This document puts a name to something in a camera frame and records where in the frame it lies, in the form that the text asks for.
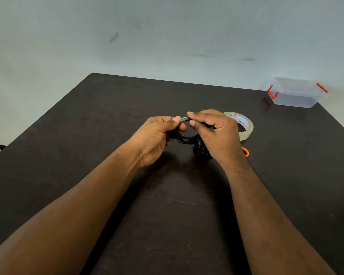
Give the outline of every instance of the masking tape roll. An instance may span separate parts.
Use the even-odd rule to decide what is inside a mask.
[[[252,133],[252,130],[253,130],[252,121],[248,117],[241,115],[239,113],[225,112],[224,114],[226,116],[229,116],[230,118],[236,120],[239,124],[241,124],[243,126],[243,128],[246,131],[239,132],[239,140],[240,141],[246,140],[250,136],[250,134]]]

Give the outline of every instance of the clear plastic box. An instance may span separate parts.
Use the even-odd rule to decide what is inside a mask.
[[[303,108],[311,108],[328,92],[314,81],[280,77],[270,79],[259,90],[267,91],[275,104]]]

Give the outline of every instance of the container lid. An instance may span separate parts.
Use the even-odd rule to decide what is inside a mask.
[[[319,83],[310,80],[298,80],[289,78],[273,78],[273,89],[285,95],[296,95],[321,98],[328,92]]]

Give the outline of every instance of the hand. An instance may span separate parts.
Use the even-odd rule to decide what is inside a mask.
[[[170,145],[170,137],[166,132],[174,130],[180,121],[179,116],[151,117],[127,141],[140,154],[141,167],[153,164],[161,156],[164,147]],[[186,126],[181,124],[180,130],[186,130]]]
[[[223,168],[230,160],[247,163],[239,141],[238,125],[234,119],[214,109],[188,112],[187,115],[192,119],[190,126],[199,133],[210,155]],[[211,131],[202,122],[214,125],[215,129]]]

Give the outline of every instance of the table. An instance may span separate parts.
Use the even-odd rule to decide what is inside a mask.
[[[91,74],[0,153],[0,243],[150,116],[208,108],[254,123],[249,161],[297,229],[344,274],[344,128],[266,92]],[[141,170],[83,274],[247,274],[227,178],[176,141]]]

